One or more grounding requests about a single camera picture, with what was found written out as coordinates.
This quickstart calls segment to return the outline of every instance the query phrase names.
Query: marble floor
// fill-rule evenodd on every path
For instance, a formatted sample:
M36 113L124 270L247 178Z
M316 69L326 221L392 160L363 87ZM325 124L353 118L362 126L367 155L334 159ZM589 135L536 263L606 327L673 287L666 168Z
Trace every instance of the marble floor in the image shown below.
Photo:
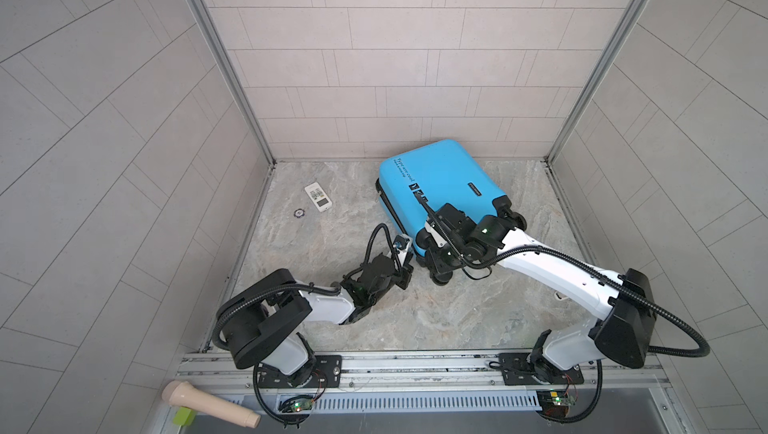
M480 164L526 217L529 235L581 259L542 162ZM378 162L278 163L235 292L281 267L304 282L329 285L359 266L378 223L395 232L379 206L378 172ZM315 181L333 201L322 213L303 189ZM299 208L306 215L297 219L293 212ZM385 244L380 234L374 255ZM558 300L552 289L509 269L496 266L493 275L478 281L455 273L441 287L413 264L408 289L392 287L358 323L305 323L300 332L318 351L529 348L543 330L587 315L580 305Z

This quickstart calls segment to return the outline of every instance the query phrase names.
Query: wire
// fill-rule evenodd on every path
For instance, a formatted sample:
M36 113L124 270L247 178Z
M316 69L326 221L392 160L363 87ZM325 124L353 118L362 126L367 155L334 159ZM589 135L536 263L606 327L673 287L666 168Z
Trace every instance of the wire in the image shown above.
M469 267L470 269L485 269L486 267L492 266L493 264L496 264L497 262L503 259L506 259L507 257L514 256L516 254L527 253L527 252L535 252L539 254L544 253L549 256L556 257L558 259L564 260L567 263L570 263L573 266L578 267L579 269L588 273L592 277L596 278L599 282L606 284L609 287L616 289L618 292L626 295L627 297L632 299L635 303L638 303L643 307L645 307L646 309L649 309L655 312L656 314L660 315L661 317L664 317L666 320L674 324L678 329L686 333L698 345L696 349L675 349L675 348L669 348L669 347L663 347L663 346L648 346L648 352L655 353L655 354L666 354L668 356L679 356L679 357L705 357L710 353L710 345L709 343L706 342L705 338L700 333L698 333L696 329L694 329L693 327L688 325L685 321L683 321L680 317L677 317L675 314L672 314L670 311L666 310L664 307L661 307L658 304L650 302L644 296L634 292L633 290L628 289L627 287L624 287L623 285L617 283L607 275L602 274L601 272L596 270L593 266L583 263L579 259L575 259L574 257L568 256L567 254L557 251L555 249L552 249L550 247L544 247L544 246L514 247L510 250L504 251L503 253L500 253L499 255L492 257L491 259L485 260L481 263L468 262L464 258L464 256L462 256L461 252L459 252L459 250L456 248L456 245L454 245L454 243L451 241L451 238L446 234L446 231L443 229L437 215L435 214L435 211L432 210L429 204L427 204L427 201L425 201L420 196L415 196L415 197L418 200L418 203L420 203L422 207L424 207L424 210L427 211L427 217L432 219L432 221L435 224L436 230L446 240L448 245L451 247L451 250L453 251L453 253L461 260L461 262L465 266Z
M572 380L571 376L569 376L568 374L565 375L565 378L568 380L568 382L571 383L571 386L574 387L574 393L576 394L576 402L578 402L578 389L576 389L576 382L574 382L574 380ZM567 386L565 388L565 392L568 393L568 387Z
M310 415L309 414L299 414L295 416L281 416L277 412L274 412L270 407L264 402L264 398L261 396L261 391L259 390L259 369L257 367L254 367L254 394L256 394L256 401L259 402L259 406L261 407L264 412L271 417L272 419L280 422L283 424L283 427L285 426L298 426L305 420L307 420Z
M584 420L589 416L595 407L598 405L598 401L600 400L600 394L603 392L603 362L600 360L595 361L598 363L598 383L595 386L594 389L594 397L592 398L592 401L589 403L589 406L587 406L587 409L583 410L579 414L573 417L552 417L548 415L545 412L537 411L538 414L543 417L544 419L552 422L559 422L561 424L572 424L574 422L579 422L581 420Z
M465 267L462 267L462 272L464 273L464 275L466 275L468 278L472 280L483 280L489 277L491 274L493 274L493 269L491 267L488 267L488 273L485 274L483 277L472 277L471 275L469 275Z

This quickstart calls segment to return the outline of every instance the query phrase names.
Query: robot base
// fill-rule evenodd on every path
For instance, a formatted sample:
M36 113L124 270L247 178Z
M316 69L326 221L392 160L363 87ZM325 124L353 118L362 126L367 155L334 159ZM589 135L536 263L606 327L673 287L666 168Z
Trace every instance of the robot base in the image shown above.
M327 387L339 387L341 378L341 356L315 356L317 363L315 370L319 370L321 376L325 378L323 382ZM259 387L261 389L294 389L294 386L288 383L288 376L277 369L262 364L259 370ZM311 376L310 380L300 388L316 388L318 386L317 376Z
M498 355L498 362L503 366L511 366L512 368L519 370L519 372L512 370L502 371L505 386L530 386L531 384L539 383L532 373L525 373L525 371L530 370L528 365L528 354L526 352L502 352ZM563 371L560 377L555 377L552 384L547 385L568 384L568 378L565 377L566 375L571 378L571 384L584 384L584 376L581 375L581 370L578 366L575 366L573 369Z

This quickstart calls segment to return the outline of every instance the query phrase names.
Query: tiled wall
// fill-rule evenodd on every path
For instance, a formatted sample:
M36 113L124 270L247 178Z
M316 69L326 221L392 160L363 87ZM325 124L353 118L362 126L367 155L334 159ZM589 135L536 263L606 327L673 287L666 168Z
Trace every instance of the tiled wall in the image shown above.
M0 0L0 431L139 432L266 170L185 0Z
M598 263L710 341L664 361L702 432L768 431L767 44L768 0L651 0L554 162Z
M205 0L278 159L542 157L628 0Z

